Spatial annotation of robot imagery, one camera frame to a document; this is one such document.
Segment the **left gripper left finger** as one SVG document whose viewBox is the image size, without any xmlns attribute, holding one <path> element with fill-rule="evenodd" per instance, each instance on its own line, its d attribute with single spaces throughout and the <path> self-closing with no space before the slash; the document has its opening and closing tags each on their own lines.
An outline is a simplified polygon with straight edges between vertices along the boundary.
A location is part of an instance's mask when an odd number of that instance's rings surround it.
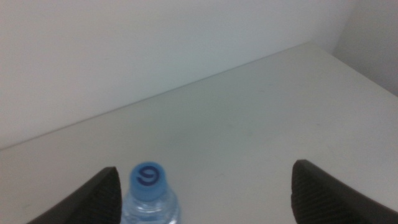
<svg viewBox="0 0 398 224">
<path fill-rule="evenodd" d="M 105 167 L 29 224 L 119 224 L 122 196 L 118 171 Z"/>
</svg>

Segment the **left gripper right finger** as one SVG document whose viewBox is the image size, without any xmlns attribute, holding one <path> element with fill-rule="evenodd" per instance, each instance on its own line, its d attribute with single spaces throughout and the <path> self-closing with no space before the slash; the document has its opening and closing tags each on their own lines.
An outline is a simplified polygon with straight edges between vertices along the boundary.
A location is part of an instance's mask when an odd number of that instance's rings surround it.
<svg viewBox="0 0 398 224">
<path fill-rule="evenodd" d="M 291 189 L 291 207 L 297 223 L 397 224 L 396 211 L 305 159 L 293 165 Z"/>
</svg>

